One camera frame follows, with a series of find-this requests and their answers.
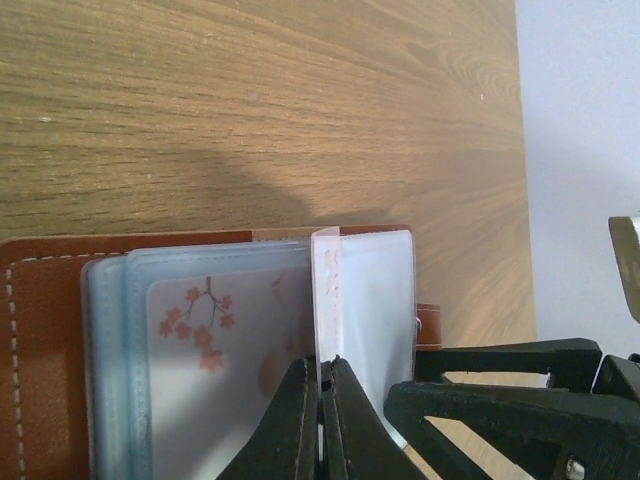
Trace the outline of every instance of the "wooden table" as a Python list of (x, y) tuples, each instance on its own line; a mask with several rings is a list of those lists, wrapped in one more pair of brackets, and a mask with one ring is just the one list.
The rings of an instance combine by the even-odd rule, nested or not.
[(511, 0), (0, 9), (2, 237), (409, 223), (446, 344), (534, 338)]

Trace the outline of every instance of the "leather cover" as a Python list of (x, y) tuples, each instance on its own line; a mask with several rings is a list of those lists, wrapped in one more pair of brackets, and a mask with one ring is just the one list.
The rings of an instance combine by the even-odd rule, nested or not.
[[(399, 228), (406, 227), (342, 227), (341, 233)], [(292, 238), (314, 230), (24, 238), (1, 244), (0, 476), (88, 478), (80, 290), (85, 263), (137, 248)], [(419, 318), (418, 344), (437, 348), (439, 310), (419, 308)]]

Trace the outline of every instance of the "screw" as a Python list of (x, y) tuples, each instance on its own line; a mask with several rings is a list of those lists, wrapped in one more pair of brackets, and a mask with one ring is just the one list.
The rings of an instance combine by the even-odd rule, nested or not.
[(567, 461), (567, 468), (565, 470), (565, 476), (568, 480), (584, 480), (584, 465), (582, 465), (574, 457), (569, 457)]

